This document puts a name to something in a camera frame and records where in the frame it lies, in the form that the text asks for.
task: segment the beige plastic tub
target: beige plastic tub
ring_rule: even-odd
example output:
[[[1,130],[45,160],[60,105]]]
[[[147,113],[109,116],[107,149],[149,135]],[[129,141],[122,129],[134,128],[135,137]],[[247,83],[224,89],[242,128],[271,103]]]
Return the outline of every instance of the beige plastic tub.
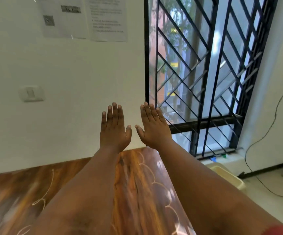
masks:
[[[237,176],[234,176],[232,173],[229,171],[223,169],[220,166],[213,166],[210,167],[211,170],[213,170],[216,174],[230,182],[233,186],[235,186],[239,190],[246,189],[245,183],[239,179]]]

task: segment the light switch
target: light switch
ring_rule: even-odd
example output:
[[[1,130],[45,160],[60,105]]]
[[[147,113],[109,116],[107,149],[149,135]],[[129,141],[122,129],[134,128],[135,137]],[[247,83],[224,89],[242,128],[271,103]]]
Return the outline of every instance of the light switch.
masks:
[[[21,86],[18,93],[23,102],[41,102],[45,100],[45,92],[40,86]]]

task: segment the baseboard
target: baseboard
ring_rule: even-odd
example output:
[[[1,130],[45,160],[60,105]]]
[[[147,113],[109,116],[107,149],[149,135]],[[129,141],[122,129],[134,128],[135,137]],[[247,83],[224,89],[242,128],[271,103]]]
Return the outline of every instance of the baseboard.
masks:
[[[249,173],[242,172],[237,177],[240,178],[240,179],[246,179],[246,178],[249,178],[249,177],[257,176],[257,175],[262,174],[262,173],[274,171],[274,170],[279,169],[279,168],[283,168],[283,163],[275,165],[275,166],[267,167],[267,168],[264,168],[264,169],[261,169],[261,170],[249,172]]]

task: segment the black cable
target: black cable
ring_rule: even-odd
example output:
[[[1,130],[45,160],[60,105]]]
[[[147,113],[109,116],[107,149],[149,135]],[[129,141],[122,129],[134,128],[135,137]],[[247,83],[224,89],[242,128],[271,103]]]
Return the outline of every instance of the black cable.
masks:
[[[277,107],[275,108],[275,114],[274,114],[273,122],[272,122],[271,126],[269,127],[268,131],[266,132],[266,134],[265,134],[262,138],[260,138],[260,139],[257,140],[256,142],[254,142],[252,145],[250,145],[249,148],[247,148],[247,150],[246,150],[246,153],[245,153],[245,163],[246,163],[246,165],[248,166],[248,168],[249,168],[249,170],[250,170],[251,172],[252,172],[252,169],[249,167],[249,165],[248,165],[248,163],[247,163],[247,161],[246,161],[247,152],[248,152],[248,150],[249,150],[252,146],[254,146],[256,143],[258,143],[258,142],[260,142],[261,140],[263,140],[263,139],[268,135],[268,133],[270,132],[272,126],[274,125],[274,123],[275,123],[275,121],[276,121],[276,119],[277,119],[277,109],[278,109],[278,106],[279,106],[280,102],[282,101],[282,99],[283,99],[283,95],[281,96],[280,100],[279,100],[278,103],[277,103]],[[260,183],[261,183],[267,190],[269,190],[269,189],[262,183],[262,181],[261,181],[258,177],[257,177],[257,179],[260,181]],[[271,190],[269,190],[269,191],[270,191],[272,194],[283,198],[283,196],[278,195],[278,194],[272,192]]]

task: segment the wood grain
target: wood grain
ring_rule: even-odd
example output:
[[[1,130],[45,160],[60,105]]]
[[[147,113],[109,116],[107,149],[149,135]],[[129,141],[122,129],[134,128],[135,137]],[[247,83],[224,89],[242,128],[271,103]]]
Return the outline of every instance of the wood grain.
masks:
[[[0,174],[0,234],[24,235],[90,158]],[[159,154],[124,151],[116,165],[111,234],[195,234]]]

